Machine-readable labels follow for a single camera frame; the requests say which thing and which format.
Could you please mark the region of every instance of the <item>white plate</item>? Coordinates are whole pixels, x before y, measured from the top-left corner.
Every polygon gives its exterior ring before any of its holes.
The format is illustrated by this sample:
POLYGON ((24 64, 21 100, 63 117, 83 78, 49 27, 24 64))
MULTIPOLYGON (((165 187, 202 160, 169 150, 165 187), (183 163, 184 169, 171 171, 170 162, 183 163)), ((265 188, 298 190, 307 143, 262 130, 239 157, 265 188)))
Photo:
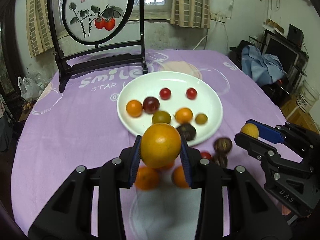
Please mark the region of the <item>white plate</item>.
POLYGON ((193 146, 210 138, 220 127, 223 117, 221 101, 216 92, 202 80, 179 72, 153 72, 142 75, 129 82, 121 91, 117 101, 118 116, 123 125, 133 135, 143 135, 146 129, 152 125, 152 114, 146 114, 138 118, 130 117, 125 109, 130 100, 138 100, 143 103, 146 97, 158 98, 160 109, 167 111, 171 115, 171 125, 178 127, 173 115, 182 107, 188 107, 193 112, 191 124, 196 128, 197 134, 194 140, 188 145, 193 146), (162 88, 171 90, 171 98, 162 100, 159 92, 162 88), (188 88, 197 90, 197 98, 190 100, 186 96, 188 88), (208 116, 208 121, 204 125, 198 125, 195 117, 199 113, 208 116))

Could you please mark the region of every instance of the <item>wall socket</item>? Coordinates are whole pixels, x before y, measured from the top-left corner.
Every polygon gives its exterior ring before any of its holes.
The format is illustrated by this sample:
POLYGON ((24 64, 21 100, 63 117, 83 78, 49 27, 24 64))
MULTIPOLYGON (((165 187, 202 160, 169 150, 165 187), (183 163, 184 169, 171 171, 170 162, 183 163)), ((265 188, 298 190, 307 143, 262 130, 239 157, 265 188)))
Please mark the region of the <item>wall socket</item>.
POLYGON ((222 23, 226 22, 226 16, 220 13, 210 13, 210 19, 213 21, 218 21, 222 23))

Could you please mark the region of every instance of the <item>yellow curtain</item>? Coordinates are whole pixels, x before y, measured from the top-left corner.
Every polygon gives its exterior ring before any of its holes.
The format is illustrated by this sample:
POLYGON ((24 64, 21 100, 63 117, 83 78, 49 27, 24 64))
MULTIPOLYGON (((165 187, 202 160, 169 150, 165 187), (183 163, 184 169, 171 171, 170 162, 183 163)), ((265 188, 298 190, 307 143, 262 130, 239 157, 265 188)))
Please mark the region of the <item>yellow curtain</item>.
POLYGON ((209 0, 172 0, 171 24, 210 28, 209 0))
POLYGON ((47 0, 27 0, 27 36, 31 57, 53 47, 47 0))

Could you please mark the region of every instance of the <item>round frame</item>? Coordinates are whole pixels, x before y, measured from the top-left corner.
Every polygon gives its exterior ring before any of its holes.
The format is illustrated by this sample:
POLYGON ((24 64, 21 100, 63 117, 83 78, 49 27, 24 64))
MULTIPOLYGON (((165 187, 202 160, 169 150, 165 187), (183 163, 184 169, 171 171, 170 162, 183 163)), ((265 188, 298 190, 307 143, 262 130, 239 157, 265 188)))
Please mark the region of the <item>round frame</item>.
POLYGON ((123 16, 120 24, 118 25, 118 27, 109 36, 107 36, 99 41, 82 41, 79 38, 77 38, 76 36, 74 36, 73 33, 71 33, 70 29, 68 28, 68 23, 67 23, 66 16, 64 13, 65 8, 66 8, 66 2, 67 2, 67 0, 63 0, 63 2, 62 2, 61 16, 62 16, 63 25, 64 25, 67 33, 70 35, 70 37, 73 38, 78 43, 81 43, 84 45, 99 45, 99 44, 102 44, 102 43, 105 43, 105 42, 111 40, 114 36, 116 36, 123 29, 123 27, 128 22, 129 17, 132 13, 134 0, 128 0, 127 8, 125 10, 124 16, 123 16))

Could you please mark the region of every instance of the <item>black box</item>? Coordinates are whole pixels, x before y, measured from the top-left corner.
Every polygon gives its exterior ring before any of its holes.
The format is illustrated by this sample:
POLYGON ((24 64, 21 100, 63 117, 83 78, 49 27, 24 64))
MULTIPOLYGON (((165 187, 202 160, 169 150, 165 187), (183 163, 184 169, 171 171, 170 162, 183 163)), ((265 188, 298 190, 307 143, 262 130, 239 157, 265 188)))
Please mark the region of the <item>black box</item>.
POLYGON ((289 33, 287 40, 298 46, 299 49, 302 47, 303 42, 303 32, 302 30, 298 29, 297 27, 294 27, 290 24, 289 26, 289 33))

